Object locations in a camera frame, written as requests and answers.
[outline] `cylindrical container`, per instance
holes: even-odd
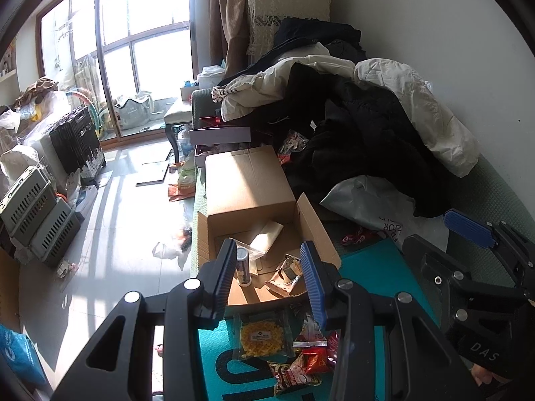
[[[251,285],[251,272],[249,271],[249,251],[243,247],[237,248],[236,260],[237,282],[240,286]]]

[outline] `sliding glass door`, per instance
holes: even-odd
[[[189,0],[100,0],[97,10],[95,0],[63,0],[38,16],[44,75],[73,105],[90,100],[101,140],[163,129],[193,79]]]

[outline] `open cardboard box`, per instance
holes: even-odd
[[[250,244],[264,225],[273,220],[284,225],[269,252],[262,258],[259,275],[242,288],[236,276],[228,296],[226,315],[257,312],[302,301],[302,290],[290,297],[270,291],[268,281],[286,253],[299,256],[303,241],[313,241],[322,261],[337,268],[341,261],[307,197],[296,202],[279,160],[271,146],[226,152],[206,158],[208,215],[197,213],[199,267],[217,257],[226,238]]]

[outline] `white tiled floor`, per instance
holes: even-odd
[[[167,182],[135,186],[142,164],[170,148],[162,140],[106,152],[111,177],[66,255],[78,264],[74,275],[58,280],[36,260],[21,268],[20,320],[52,388],[125,293],[151,296],[189,277],[189,255],[181,270],[177,258],[155,258],[152,249],[191,222],[193,198],[170,203]]]

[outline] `blue bag with white logo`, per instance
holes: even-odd
[[[46,379],[30,339],[0,324],[0,353],[18,378],[36,386]]]

